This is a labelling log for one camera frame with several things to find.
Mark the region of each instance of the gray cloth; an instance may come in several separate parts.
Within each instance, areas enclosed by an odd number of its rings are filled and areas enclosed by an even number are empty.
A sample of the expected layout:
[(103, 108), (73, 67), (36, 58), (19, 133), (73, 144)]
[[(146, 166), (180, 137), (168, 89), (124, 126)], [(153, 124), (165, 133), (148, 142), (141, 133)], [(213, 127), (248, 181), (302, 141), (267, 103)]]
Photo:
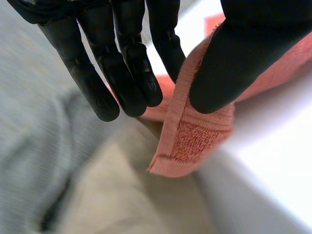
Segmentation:
[[(147, 24), (146, 15), (145, 43)], [(98, 120), (42, 32), (7, 1), (0, 32), (0, 234), (51, 232), (75, 173), (128, 118)]]

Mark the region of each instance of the black robotic finger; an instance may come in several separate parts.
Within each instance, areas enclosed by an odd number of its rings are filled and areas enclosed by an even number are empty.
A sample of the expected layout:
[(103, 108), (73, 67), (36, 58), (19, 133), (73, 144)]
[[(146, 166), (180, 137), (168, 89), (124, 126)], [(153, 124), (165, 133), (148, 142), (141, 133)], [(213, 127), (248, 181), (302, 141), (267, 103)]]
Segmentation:
[(284, 28), (217, 28), (190, 89), (193, 107), (212, 113), (237, 99), (265, 70), (312, 30), (311, 23)]
[(162, 91), (141, 40), (144, 0), (112, 1), (120, 50), (133, 79), (141, 89), (147, 106), (158, 106)]
[(39, 27), (57, 50), (96, 115), (103, 121), (116, 119), (119, 106), (88, 58), (76, 19), (61, 18)]
[(176, 82), (185, 60), (180, 38), (175, 34), (180, 0), (146, 0), (146, 2), (153, 44), (169, 76)]
[(146, 101), (117, 49), (111, 5), (108, 1), (83, 5), (78, 21), (124, 112), (130, 117), (142, 115), (146, 110)]
[(191, 104), (214, 112), (240, 96), (312, 31), (311, 0), (221, 0), (218, 27), (190, 89)]

